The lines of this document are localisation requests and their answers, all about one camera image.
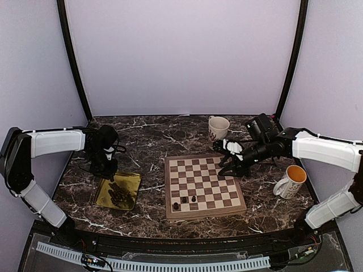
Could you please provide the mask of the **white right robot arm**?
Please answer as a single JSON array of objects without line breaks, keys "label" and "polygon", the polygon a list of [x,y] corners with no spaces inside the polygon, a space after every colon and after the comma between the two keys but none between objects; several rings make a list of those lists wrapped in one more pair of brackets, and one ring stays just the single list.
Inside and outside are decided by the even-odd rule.
[{"label": "white right robot arm", "polygon": [[317,229],[347,212],[362,206],[362,142],[336,139],[315,134],[306,128],[289,127],[279,131],[264,113],[245,124],[253,146],[220,139],[213,150],[225,157],[220,162],[220,176],[243,177],[250,168],[269,158],[310,159],[345,168],[354,173],[353,180],[325,201],[312,206],[295,223],[289,240],[301,246]]}]

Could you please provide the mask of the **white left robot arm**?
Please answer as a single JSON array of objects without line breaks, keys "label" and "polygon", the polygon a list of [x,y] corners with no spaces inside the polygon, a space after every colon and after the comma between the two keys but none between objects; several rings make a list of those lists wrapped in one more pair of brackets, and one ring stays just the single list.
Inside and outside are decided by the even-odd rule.
[{"label": "white left robot arm", "polygon": [[73,230],[74,221],[52,200],[37,182],[35,173],[51,154],[83,151],[90,162],[89,172],[94,176],[112,180],[117,171],[119,135],[109,126],[64,127],[46,130],[9,128],[1,148],[1,175],[7,189],[19,197],[33,213],[58,230],[58,238],[68,247],[76,247],[80,235]]}]

